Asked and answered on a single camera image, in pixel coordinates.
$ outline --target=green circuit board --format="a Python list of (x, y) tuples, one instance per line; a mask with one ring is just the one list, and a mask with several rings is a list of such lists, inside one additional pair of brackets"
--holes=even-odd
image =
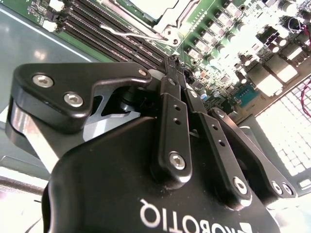
[[(100, 4), (100, 2), (101, 1), (97, 0), (85, 0), (83, 4), (90, 4), (100, 9), (101, 14), (105, 14), (115, 22), (118, 22), (129, 32), (144, 34), (106, 5)], [(151, 26), (156, 24), (156, 20), (150, 20), (150, 17), (146, 17), (138, 8), (129, 4), (129, 0), (117, 0), (117, 2), (133, 15), (140, 18), (144, 23)], [(0, 3), (42, 26), (47, 15), (50, 1), (0, 0)], [(309, 9), (310, 3), (308, 1), (303, 1), (300, 3), (300, 7)], [(227, 20), (229, 20), (229, 24), (225, 24), (224, 21), (220, 19), (220, 16), (226, 16)], [(239, 83), (234, 73), (237, 67), (241, 67), (239, 55), (245, 54), (260, 62), (265, 62), (273, 55), (269, 49), (258, 43), (256, 34), (260, 33), (265, 25), (271, 25), (279, 31), (283, 38), (290, 39), (295, 36), (289, 34), (289, 31), (282, 27), (280, 21), (282, 16), (283, 13), (278, 4), (267, 7), (260, 0), (200, 0), (186, 22), (178, 29), (181, 43), (177, 47), (152, 40), (147, 40), (146, 43), (148, 43), (154, 51), (161, 53), (163, 56), (177, 54), (180, 61), (190, 70), (194, 70), (195, 68), (200, 70), (201, 76), (198, 77), (197, 80), (203, 85), (203, 88), (207, 92), (209, 99), (204, 103), (207, 109), (210, 107), (220, 107), (225, 100), (229, 100), (229, 102), (234, 105), (239, 103), (240, 99), (237, 98), (239, 96), (237, 94), (244, 90), (246, 87), (245, 85), (247, 85), (248, 88), (252, 88), (249, 83)], [(237, 25), (241, 22), (248, 26), (246, 32), (241, 33), (237, 29)], [(213, 28), (215, 25), (218, 26), (221, 33), (215, 32), (215, 28)], [(204, 37), (206, 32), (211, 35), (210, 40)], [(96, 49), (94, 46), (90, 46), (83, 40), (77, 39), (66, 30), (53, 33), (101, 62), (113, 61), (113, 59), (104, 52)], [(238, 42), (235, 42), (235, 44), (230, 43), (227, 37), (230, 34), (237, 35)], [(203, 42), (206, 49), (198, 49), (198, 41)], [(220, 54), (218, 50), (220, 45), (225, 47), (225, 54)], [(198, 56), (194, 56), (190, 52), (191, 50), (197, 52)], [(208, 61), (209, 57), (215, 58), (213, 64)], [(254, 64), (251, 64), (245, 69), (249, 70), (253, 66)]]

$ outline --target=ram slot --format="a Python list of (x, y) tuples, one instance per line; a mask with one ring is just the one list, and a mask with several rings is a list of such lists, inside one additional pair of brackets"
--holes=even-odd
[(115, 51), (113, 48), (109, 47), (109, 45), (105, 45), (99, 43), (88, 32), (85, 32), (81, 28), (77, 28), (75, 25), (70, 24), (68, 22), (64, 23), (61, 27), (58, 28), (58, 31), (66, 32), (70, 36), (74, 37), (75, 39), (79, 40), (80, 42), (88, 45), (92, 49), (96, 50), (97, 52), (104, 53), (105, 55), (112, 58), (112, 60), (117, 62), (131, 62), (129, 57), (125, 57)]
[(116, 47), (120, 52), (125, 51), (126, 53), (132, 54), (133, 60), (138, 63), (144, 63), (147, 64), (150, 67), (158, 67), (159, 61), (154, 59), (151, 56), (148, 56), (148, 54), (142, 53), (139, 48), (134, 48), (133, 46), (128, 46), (127, 43), (125, 43), (125, 39), (120, 36), (115, 36), (113, 34), (110, 34), (106, 30), (103, 30), (98, 27), (97, 24), (93, 24), (91, 20), (88, 20), (86, 17), (84, 17), (81, 14), (78, 14), (76, 11), (70, 11), (69, 13), (70, 17), (69, 19), (75, 21), (77, 24), (81, 24), (81, 26), (84, 26), (84, 29), (88, 27), (89, 30), (92, 30), (93, 34), (97, 36), (99, 39), (103, 39), (106, 42), (108, 42), (110, 45)]
[[(123, 25), (121, 22), (117, 21), (115, 18), (110, 16), (105, 10), (98, 7), (96, 4), (89, 0), (70, 0), (68, 6), (76, 7), (78, 9), (84, 10), (90, 17), (98, 22), (98, 24), (105, 24), (114, 30), (124, 33), (130, 32), (130, 29)], [(142, 51), (148, 53), (149, 56), (153, 56), (160, 63), (167, 54), (158, 48), (154, 47), (152, 44), (148, 43), (144, 39), (137, 37), (124, 37), (129, 43), (135, 44), (141, 48)]]

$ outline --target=white perforated panel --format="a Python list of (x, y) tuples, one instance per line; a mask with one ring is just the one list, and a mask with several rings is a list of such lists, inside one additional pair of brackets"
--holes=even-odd
[[(256, 117), (289, 173), (294, 176), (311, 167), (311, 119), (303, 113), (301, 90), (309, 79), (295, 87)], [(305, 91), (305, 106), (311, 113), (311, 90)]]

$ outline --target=screw hole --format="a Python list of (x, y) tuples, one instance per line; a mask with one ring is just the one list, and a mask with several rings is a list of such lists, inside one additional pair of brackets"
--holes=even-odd
[(175, 122), (177, 125), (181, 125), (181, 122), (180, 122), (177, 118), (174, 118), (174, 122)]
[(177, 111), (180, 111), (180, 107), (178, 107), (177, 105), (174, 105), (174, 108), (177, 110)]
[(246, 6), (245, 6), (245, 5), (240, 6), (240, 10), (241, 10), (241, 11), (244, 11), (244, 10), (245, 10), (245, 8), (246, 8)]
[(218, 140), (219, 144), (223, 147), (225, 147), (225, 143), (222, 140)]
[(212, 127), (214, 128), (214, 130), (218, 130), (218, 127), (215, 125), (212, 125)]

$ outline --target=electronic component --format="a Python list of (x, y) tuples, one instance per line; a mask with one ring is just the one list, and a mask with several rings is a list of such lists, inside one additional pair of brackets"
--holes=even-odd
[(247, 82), (246, 77), (239, 71), (235, 71), (235, 75), (238, 77), (241, 84), (245, 84)]
[(282, 38), (282, 37), (280, 37), (280, 36), (278, 36), (278, 37), (274, 40), (274, 42), (275, 42), (276, 44), (278, 44), (279, 46), (283, 47), (283, 46), (286, 45), (287, 40), (284, 39), (284, 38)]
[(251, 61), (245, 55), (241, 55), (240, 60), (245, 66), (249, 66), (251, 64)]
[(211, 44), (216, 41), (216, 39), (207, 31), (203, 33), (202, 38)]
[(297, 40), (301, 42), (302, 45), (309, 45), (310, 39), (307, 34), (305, 33), (300, 33), (299, 36), (297, 37)]
[(207, 62), (208, 62), (211, 66), (213, 66), (213, 65), (215, 65), (215, 63), (216, 63), (216, 59), (215, 59), (215, 57), (213, 57), (213, 56), (209, 56), (209, 57), (207, 57)]
[(237, 41), (237, 36), (233, 33), (230, 33), (227, 35), (227, 40), (230, 42), (230, 43), (233, 43), (235, 41)]
[(277, 45), (275, 40), (280, 36), (280, 33), (273, 27), (266, 27), (261, 35), (258, 35), (258, 40), (261, 41), (265, 46), (267, 46), (271, 51), (275, 46), (269, 47), (271, 44)]
[(239, 11), (238, 8), (232, 2), (230, 2), (229, 5), (227, 7), (225, 7), (225, 9), (231, 15), (233, 15), (235, 17), (239, 17), (241, 15), (241, 11)]
[(276, 54), (268, 60), (265, 65), (268, 66), (285, 83), (298, 74), (292, 65), (288, 64)]
[(201, 71), (200, 76), (201, 76), (201, 78), (205, 78), (205, 79), (209, 78), (209, 76), (206, 74), (206, 71), (204, 71), (204, 70)]
[(219, 91), (215, 91), (215, 92), (213, 93), (213, 97), (214, 97), (214, 98), (219, 98), (219, 97), (220, 97)]
[(247, 25), (245, 23), (239, 23), (237, 25), (237, 30), (239, 32), (245, 32), (247, 30)]
[(311, 13), (308, 11), (302, 11), (301, 12), (301, 17), (307, 21), (308, 23), (311, 23)]
[(224, 54), (224, 52), (225, 52), (225, 46), (224, 45), (219, 45), (218, 47), (217, 47), (217, 51), (218, 51), (218, 53), (220, 53), (220, 54)]
[(282, 55), (291, 60), (295, 66), (299, 66), (303, 63), (309, 55), (302, 50), (297, 44), (290, 43), (282, 51)]
[(194, 68), (193, 73), (196, 78), (199, 78), (201, 76), (200, 68)]
[(281, 90), (283, 85), (270, 74), (261, 64), (257, 64), (247, 75), (255, 84), (256, 88), (267, 96), (273, 96), (275, 92)]
[(202, 101), (208, 100), (208, 95), (206, 94), (206, 90), (200, 90), (199, 95)]
[(194, 88), (194, 89), (197, 89), (197, 90), (200, 90), (202, 89), (204, 86), (202, 83), (200, 83), (199, 81), (194, 81), (192, 84), (191, 84), (191, 87)]
[(200, 51), (207, 52), (209, 50), (209, 46), (207, 46), (204, 42), (201, 40), (197, 40), (194, 44)]
[(256, 90), (254, 90), (251, 85), (247, 85), (245, 88), (243, 88), (241, 91), (239, 91), (234, 96), (234, 99), (236, 102), (239, 103), (239, 106), (241, 108), (243, 108), (250, 101), (252, 101), (257, 95), (258, 95), (258, 92)]
[(61, 11), (64, 8), (64, 3), (59, 0), (50, 0), (49, 6), (53, 8), (55, 11)]
[(267, 6), (267, 7), (271, 7), (272, 5), (274, 5), (276, 3), (277, 0), (262, 0), (262, 2)]
[(198, 59), (200, 57), (200, 53), (198, 53), (196, 50), (194, 49), (189, 49), (189, 51), (187, 52), (187, 54), (194, 58), (194, 59)]
[(215, 22), (210, 25), (209, 29), (216, 35), (223, 35), (225, 33), (224, 30), (221, 29), (221, 27)]
[(280, 48), (279, 48), (277, 45), (275, 45), (275, 44), (270, 44), (270, 45), (268, 46), (268, 48), (269, 48), (273, 53), (277, 53), (277, 52), (280, 50)]
[(229, 86), (225, 91), (226, 91), (227, 94), (231, 94), (231, 92), (234, 91), (234, 87), (233, 86)]
[(129, 0), (138, 9), (150, 16), (152, 19), (159, 19), (164, 15), (167, 9), (173, 9), (178, 0), (158, 0), (158, 1), (141, 1)]
[(223, 76), (223, 78), (220, 80), (223, 83), (226, 83), (229, 80), (229, 78), (227, 76)]
[(226, 27), (229, 27), (233, 24), (233, 22), (229, 19), (228, 16), (226, 16), (224, 13), (221, 13), (217, 19)]
[(295, 16), (298, 12), (297, 5), (293, 2), (285, 1), (282, 5), (282, 11), (288, 16)]

